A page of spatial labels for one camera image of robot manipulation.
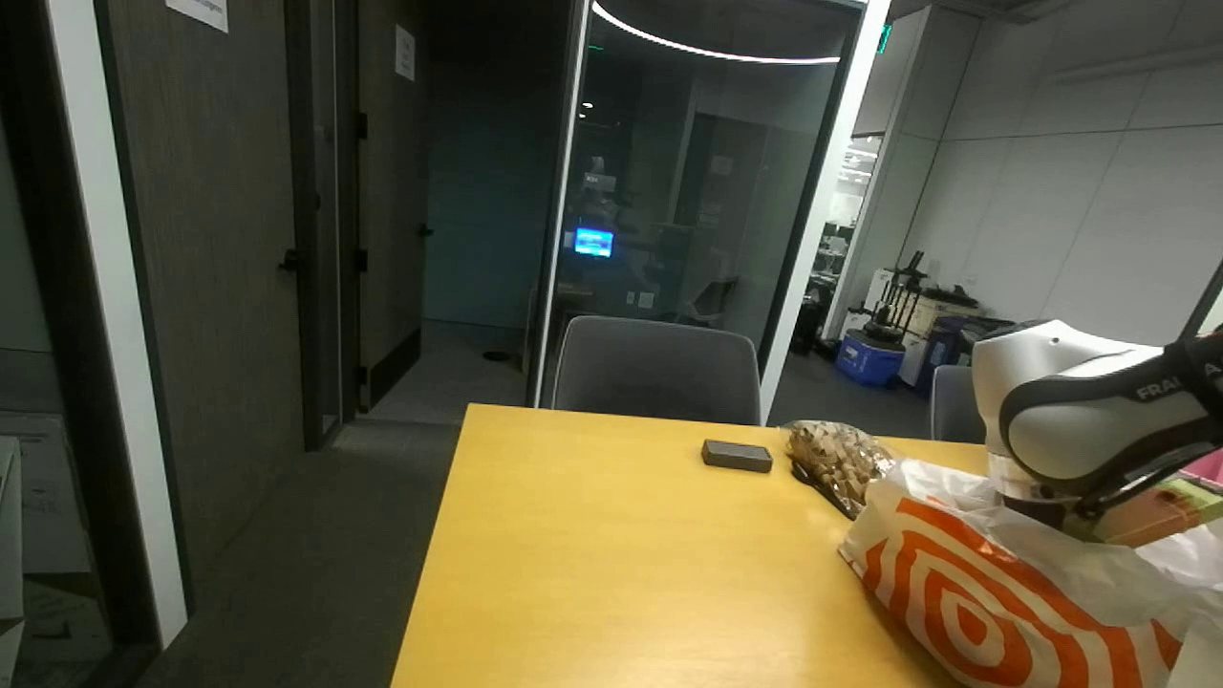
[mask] monitor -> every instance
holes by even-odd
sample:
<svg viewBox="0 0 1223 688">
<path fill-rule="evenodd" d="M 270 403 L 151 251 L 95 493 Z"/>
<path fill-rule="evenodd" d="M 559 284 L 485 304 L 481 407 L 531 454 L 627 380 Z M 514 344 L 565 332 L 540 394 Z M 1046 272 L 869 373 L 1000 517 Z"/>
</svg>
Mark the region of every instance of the monitor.
<svg viewBox="0 0 1223 688">
<path fill-rule="evenodd" d="M 1179 338 L 1201 338 L 1223 328 L 1223 262 L 1215 268 L 1209 291 L 1195 296 Z"/>
<path fill-rule="evenodd" d="M 573 251 L 587 259 L 610 259 L 616 230 L 607 224 L 573 224 Z"/>
</svg>

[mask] blue bin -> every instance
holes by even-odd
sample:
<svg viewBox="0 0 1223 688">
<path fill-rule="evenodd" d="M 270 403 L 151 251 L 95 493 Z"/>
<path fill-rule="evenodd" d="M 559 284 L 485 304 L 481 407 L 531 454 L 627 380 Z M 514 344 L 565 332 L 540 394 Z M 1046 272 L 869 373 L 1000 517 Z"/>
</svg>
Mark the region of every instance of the blue bin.
<svg viewBox="0 0 1223 688">
<path fill-rule="evenodd" d="M 837 369 L 860 384 L 886 384 L 903 369 L 904 346 L 843 336 Z"/>
</svg>

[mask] phone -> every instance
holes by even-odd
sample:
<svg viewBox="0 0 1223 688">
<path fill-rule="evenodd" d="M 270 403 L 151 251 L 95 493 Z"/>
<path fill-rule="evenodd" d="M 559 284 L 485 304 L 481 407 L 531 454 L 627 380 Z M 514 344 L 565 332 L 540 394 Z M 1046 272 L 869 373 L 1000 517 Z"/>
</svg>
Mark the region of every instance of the phone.
<svg viewBox="0 0 1223 688">
<path fill-rule="evenodd" d="M 771 454 L 760 444 L 704 440 L 698 459 L 707 467 L 731 467 L 731 468 L 753 468 L 753 475 L 771 468 Z"/>
</svg>

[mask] plastic bag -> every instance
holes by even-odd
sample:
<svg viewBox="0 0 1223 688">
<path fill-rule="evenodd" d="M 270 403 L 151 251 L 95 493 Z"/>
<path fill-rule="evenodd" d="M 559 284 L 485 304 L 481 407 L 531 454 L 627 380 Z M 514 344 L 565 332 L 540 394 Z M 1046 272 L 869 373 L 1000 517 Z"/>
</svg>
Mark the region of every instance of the plastic bag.
<svg viewBox="0 0 1223 688">
<path fill-rule="evenodd" d="M 1083 541 L 1006 507 L 981 476 L 895 463 L 841 559 L 964 682 L 1218 682 L 1223 541 Z"/>
</svg>

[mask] black chair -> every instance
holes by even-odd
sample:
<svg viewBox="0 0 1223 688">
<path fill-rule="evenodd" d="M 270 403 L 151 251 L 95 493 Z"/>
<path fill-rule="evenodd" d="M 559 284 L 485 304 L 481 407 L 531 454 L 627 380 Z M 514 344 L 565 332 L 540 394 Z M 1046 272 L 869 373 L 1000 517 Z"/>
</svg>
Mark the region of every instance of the black chair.
<svg viewBox="0 0 1223 688">
<path fill-rule="evenodd" d="M 727 328 L 573 315 L 550 407 L 760 425 L 757 346 Z"/>
<path fill-rule="evenodd" d="M 977 444 L 987 425 L 977 416 L 977 394 L 972 391 L 972 365 L 937 365 L 927 380 L 927 435 Z"/>
</svg>

